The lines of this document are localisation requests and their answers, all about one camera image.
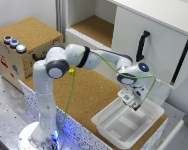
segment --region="white robotic arm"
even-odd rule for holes
[[[131,57],[105,50],[90,50],[88,47],[74,44],[66,48],[55,45],[49,50],[45,60],[36,62],[33,68],[36,98],[40,112],[39,125],[30,137],[31,144],[34,147],[44,147],[46,139],[49,141],[49,139],[56,135],[56,104],[53,97],[53,79],[61,78],[69,70],[70,65],[76,64],[78,56],[84,51],[85,53],[80,56],[77,62],[77,67],[87,70],[96,68],[102,59],[92,53],[95,52],[108,62],[116,65],[116,70],[120,73],[117,73],[117,80],[120,83],[133,85],[135,93],[140,97],[143,96],[142,93],[144,92],[142,92],[142,89],[145,88],[144,79],[128,78],[121,74],[130,77],[148,76],[149,68],[146,64],[140,63],[133,66]],[[124,103],[133,107],[135,103],[132,100],[124,99]]]

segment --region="empty white tray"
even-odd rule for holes
[[[116,147],[129,149],[163,113],[163,108],[147,99],[134,111],[118,97],[95,115],[92,122],[98,127],[100,134]]]

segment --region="yellow object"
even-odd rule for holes
[[[73,76],[74,75],[74,69],[69,70],[69,75]]]

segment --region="cabinet door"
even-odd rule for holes
[[[171,84],[187,35],[118,7],[111,50],[127,54],[137,63],[139,40],[144,31],[150,32],[150,36],[145,39],[142,61],[149,66],[150,74]]]

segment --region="box lid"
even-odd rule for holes
[[[34,17],[24,19],[0,29],[0,41],[4,42],[4,36],[11,35],[26,46],[27,51],[41,46],[62,34],[50,26],[42,23]]]

